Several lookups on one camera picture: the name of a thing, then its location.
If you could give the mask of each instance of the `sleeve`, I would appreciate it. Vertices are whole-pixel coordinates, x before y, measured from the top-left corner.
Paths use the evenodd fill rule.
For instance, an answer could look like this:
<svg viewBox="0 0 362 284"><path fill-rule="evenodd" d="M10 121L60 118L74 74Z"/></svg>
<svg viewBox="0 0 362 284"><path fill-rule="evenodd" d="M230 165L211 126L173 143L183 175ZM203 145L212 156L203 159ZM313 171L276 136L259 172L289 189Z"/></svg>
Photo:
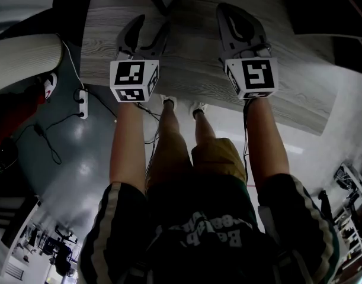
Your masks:
<svg viewBox="0 0 362 284"><path fill-rule="evenodd" d="M329 283L339 265L338 237L303 185L293 176L275 175L258 202L270 209L273 234L297 261L305 283Z"/></svg>
<svg viewBox="0 0 362 284"><path fill-rule="evenodd" d="M145 252L148 221L143 193L128 184L110 184L79 256L80 283L116 283Z"/></svg>

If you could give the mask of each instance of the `brown shorts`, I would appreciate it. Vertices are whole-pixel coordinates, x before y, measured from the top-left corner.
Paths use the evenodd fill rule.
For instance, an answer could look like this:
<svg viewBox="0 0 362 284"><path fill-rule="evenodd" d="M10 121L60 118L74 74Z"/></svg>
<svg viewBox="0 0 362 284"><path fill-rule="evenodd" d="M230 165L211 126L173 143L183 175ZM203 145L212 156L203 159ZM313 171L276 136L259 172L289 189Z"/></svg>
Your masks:
<svg viewBox="0 0 362 284"><path fill-rule="evenodd" d="M191 164L185 140L178 133L162 135L147 178L147 188L172 182L191 172L198 175L232 175L246 184L240 155L227 138L212 139L193 148Z"/></svg>

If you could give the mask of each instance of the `red clothing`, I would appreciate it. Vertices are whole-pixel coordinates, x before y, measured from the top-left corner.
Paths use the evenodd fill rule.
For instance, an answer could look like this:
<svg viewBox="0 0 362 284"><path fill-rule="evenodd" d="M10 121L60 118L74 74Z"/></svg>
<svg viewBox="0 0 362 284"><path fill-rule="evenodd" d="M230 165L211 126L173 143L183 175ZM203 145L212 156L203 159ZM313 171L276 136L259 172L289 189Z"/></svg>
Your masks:
<svg viewBox="0 0 362 284"><path fill-rule="evenodd" d="M43 85L32 85L24 93L0 95L0 143L32 116L36 112L37 106L44 102Z"/></svg>

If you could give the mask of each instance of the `power strip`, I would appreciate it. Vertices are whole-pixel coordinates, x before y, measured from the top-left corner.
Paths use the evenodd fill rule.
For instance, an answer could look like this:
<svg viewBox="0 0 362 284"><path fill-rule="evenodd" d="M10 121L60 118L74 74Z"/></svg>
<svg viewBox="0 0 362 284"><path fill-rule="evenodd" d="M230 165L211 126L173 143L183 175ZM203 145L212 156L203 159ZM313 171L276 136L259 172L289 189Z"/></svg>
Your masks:
<svg viewBox="0 0 362 284"><path fill-rule="evenodd" d="M84 116L81 119L87 119L88 117L88 93L84 90L79 91L79 99L83 99L84 102L79 104L79 112L83 112Z"/></svg>

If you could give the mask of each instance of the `white cube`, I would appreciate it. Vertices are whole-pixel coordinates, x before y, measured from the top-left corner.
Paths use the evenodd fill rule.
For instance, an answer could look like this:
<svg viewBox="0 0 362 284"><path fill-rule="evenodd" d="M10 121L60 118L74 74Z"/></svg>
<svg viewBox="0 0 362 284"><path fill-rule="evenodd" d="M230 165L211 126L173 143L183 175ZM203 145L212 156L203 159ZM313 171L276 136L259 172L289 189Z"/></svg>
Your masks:
<svg viewBox="0 0 362 284"><path fill-rule="evenodd" d="M110 64L110 88L119 102L147 102L159 79L159 60L124 60Z"/></svg>
<svg viewBox="0 0 362 284"><path fill-rule="evenodd" d="M239 99L266 98L278 91L277 58L229 59L225 72Z"/></svg>

